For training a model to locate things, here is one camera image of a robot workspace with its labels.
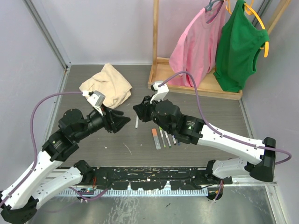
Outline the white marker dark green end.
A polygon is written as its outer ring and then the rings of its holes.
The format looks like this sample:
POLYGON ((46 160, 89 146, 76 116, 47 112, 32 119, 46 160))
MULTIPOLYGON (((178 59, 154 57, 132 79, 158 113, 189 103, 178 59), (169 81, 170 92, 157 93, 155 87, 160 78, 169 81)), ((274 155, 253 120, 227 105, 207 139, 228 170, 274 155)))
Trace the white marker dark green end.
POLYGON ((171 148, 171 142, 170 142, 168 133, 166 131, 164 131, 164 134, 165 134, 165 137, 166 137, 166 140, 167 140, 167 144, 168 144, 169 148, 171 148))

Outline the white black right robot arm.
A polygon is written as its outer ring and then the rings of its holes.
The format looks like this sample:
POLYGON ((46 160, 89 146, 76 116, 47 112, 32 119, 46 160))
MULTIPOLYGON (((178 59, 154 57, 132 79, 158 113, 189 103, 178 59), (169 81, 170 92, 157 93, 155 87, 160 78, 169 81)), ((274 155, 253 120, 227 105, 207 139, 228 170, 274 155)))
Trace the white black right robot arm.
POLYGON ((184 115, 171 101, 151 101, 150 96, 145 96, 133 110, 141 121, 153 121, 182 143, 213 147, 235 155, 235 159, 208 162, 205 179, 211 184, 246 174, 263 182, 274 180, 276 141, 271 137, 250 139, 208 126, 200 118, 184 115))

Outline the white marker lime end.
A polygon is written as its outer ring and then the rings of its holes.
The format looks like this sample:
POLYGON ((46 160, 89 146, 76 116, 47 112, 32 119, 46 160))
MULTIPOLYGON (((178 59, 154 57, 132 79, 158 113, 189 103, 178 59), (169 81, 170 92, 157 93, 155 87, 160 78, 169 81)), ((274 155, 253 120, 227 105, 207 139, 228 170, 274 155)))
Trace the white marker lime end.
POLYGON ((161 127, 159 127, 159 132, 160 132, 160 136, 161 136, 161 139, 162 139, 163 146, 164 146, 164 148, 166 148, 166 143, 165 143, 165 140, 164 140, 164 135, 163 135, 163 131, 162 131, 161 127))

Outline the white marker black end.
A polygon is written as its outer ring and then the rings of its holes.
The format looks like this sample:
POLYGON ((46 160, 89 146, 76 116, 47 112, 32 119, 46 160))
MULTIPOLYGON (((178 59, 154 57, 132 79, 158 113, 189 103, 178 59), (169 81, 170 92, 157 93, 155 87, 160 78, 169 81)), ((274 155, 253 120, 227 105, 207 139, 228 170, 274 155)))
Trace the white marker black end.
POLYGON ((176 142, 176 139, 175 139, 174 135, 172 135, 172 140, 173 140, 173 144, 177 145, 177 142, 176 142))

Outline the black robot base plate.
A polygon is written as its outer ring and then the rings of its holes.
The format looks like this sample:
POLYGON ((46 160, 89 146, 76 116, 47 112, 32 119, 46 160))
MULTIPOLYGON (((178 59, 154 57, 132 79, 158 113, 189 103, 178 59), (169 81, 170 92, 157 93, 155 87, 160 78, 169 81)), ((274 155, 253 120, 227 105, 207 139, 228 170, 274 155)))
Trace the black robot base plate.
POLYGON ((162 190, 169 183, 171 190, 198 190, 205 185, 219 184, 220 179, 208 176, 195 167, 94 167, 91 179, 79 185, 95 185, 97 189, 162 190))

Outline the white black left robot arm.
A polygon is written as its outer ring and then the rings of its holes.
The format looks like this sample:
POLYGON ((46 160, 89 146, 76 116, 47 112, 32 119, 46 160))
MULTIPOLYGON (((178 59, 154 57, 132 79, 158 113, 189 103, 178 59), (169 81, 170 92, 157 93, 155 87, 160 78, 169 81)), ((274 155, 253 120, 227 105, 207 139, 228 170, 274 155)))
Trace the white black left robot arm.
POLYGON ((0 193, 1 216, 11 224, 24 224, 42 205, 60 191, 82 183, 90 184, 94 170, 85 160, 75 163, 64 174, 44 183, 45 178, 61 166, 76 150, 78 143, 94 132, 104 128, 109 133, 120 131, 131 119, 124 113, 100 107, 84 117, 79 109, 66 111, 58 122, 59 129, 42 146, 36 161, 11 187, 0 193))

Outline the white marker blue end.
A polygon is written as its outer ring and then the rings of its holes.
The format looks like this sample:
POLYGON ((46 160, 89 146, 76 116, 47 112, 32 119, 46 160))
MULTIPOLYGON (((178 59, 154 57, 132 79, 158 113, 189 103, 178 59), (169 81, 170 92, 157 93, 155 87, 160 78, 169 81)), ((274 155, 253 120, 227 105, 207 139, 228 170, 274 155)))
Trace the white marker blue end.
POLYGON ((136 116, 136 119, 135 119, 135 128, 136 129, 138 128, 138 122, 139 122, 139 118, 138 118, 138 116, 136 116))

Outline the grey highlighter orange tip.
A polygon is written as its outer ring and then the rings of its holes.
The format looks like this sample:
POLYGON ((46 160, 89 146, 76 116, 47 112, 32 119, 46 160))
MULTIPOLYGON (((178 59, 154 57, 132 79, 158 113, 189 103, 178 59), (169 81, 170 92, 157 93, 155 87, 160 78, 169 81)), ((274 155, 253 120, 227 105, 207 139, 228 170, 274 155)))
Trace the grey highlighter orange tip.
POLYGON ((151 129, 151 131, 152 131, 152 135, 153 135, 156 150, 160 150, 161 145, 160 145, 159 138, 158 138, 158 135, 157 135, 157 130, 155 128, 153 128, 153 129, 151 129))

